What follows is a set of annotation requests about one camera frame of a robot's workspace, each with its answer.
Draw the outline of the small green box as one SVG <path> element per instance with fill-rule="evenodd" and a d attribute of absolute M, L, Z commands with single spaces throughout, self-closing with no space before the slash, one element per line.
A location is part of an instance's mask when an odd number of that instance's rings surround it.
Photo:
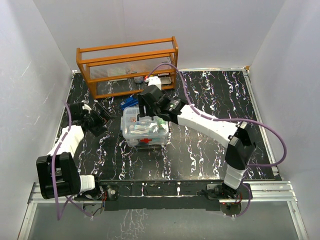
<path fill-rule="evenodd" d="M 162 118 L 158 118 L 157 119 L 157 126 L 159 129 L 164 130 L 167 128 L 168 123 L 166 121 L 164 121 Z"/>

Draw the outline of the clear lid with black handle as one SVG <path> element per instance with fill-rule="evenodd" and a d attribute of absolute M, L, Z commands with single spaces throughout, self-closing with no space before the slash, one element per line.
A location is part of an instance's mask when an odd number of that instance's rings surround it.
<path fill-rule="evenodd" d="M 136 118 L 136 122 L 130 122 L 130 118 Z M 123 116 L 121 117 L 121 130 L 122 135 L 125 138 L 137 138 L 137 137 L 147 137 L 147 138 L 155 138 L 157 136 L 164 137 L 169 134 L 169 123 L 167 122 L 167 128 L 166 129 L 159 129 L 157 125 L 157 119 L 160 117 L 154 116 L 145 116 L 140 117 L 139 108 L 137 106 L 133 107 L 127 107 L 123 111 Z M 142 125 L 142 126 L 155 126 L 156 129 L 154 133 L 148 134 L 148 135 L 129 135 L 129 127 L 132 125 Z"/>

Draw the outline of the white green sachet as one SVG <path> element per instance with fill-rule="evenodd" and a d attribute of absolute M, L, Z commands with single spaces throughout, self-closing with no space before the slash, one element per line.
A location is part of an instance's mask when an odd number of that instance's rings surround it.
<path fill-rule="evenodd" d="M 156 130 L 156 126 L 151 125 L 131 125 L 128 129 L 128 134 L 131 136 L 138 136 L 138 135 L 150 135 L 154 133 Z"/>

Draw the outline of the clear medicine kit box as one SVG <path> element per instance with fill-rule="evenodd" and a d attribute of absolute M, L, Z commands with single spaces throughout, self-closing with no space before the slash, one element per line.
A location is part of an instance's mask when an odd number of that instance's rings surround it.
<path fill-rule="evenodd" d="M 165 146 L 169 139 L 170 126 L 158 116 L 141 117 L 137 106 L 123 110 L 120 130 L 129 147 Z"/>

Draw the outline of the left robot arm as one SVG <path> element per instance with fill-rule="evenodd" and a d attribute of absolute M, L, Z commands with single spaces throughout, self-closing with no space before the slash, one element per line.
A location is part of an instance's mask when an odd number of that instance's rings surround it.
<path fill-rule="evenodd" d="M 44 199 L 67 197 L 86 193 L 97 200 L 103 187 L 92 174 L 80 175 L 74 157 L 85 133 L 99 137 L 107 131 L 106 124 L 115 118 L 104 106 L 96 103 L 96 110 L 84 102 L 67 104 L 67 126 L 62 128 L 59 139 L 45 156 L 36 160 L 40 192 Z"/>

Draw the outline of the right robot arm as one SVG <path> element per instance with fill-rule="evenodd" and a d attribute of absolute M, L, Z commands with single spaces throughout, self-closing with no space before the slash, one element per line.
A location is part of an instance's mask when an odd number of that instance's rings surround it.
<path fill-rule="evenodd" d="M 225 148 L 226 175 L 221 185 L 206 193 L 230 199 L 240 194 L 248 162 L 256 150 L 255 138 L 248 123 L 222 121 L 200 111 L 183 98 L 170 99 L 155 85 L 148 86 L 138 94 L 137 99 L 141 118 L 157 116 L 164 121 L 192 128 L 220 143 Z"/>

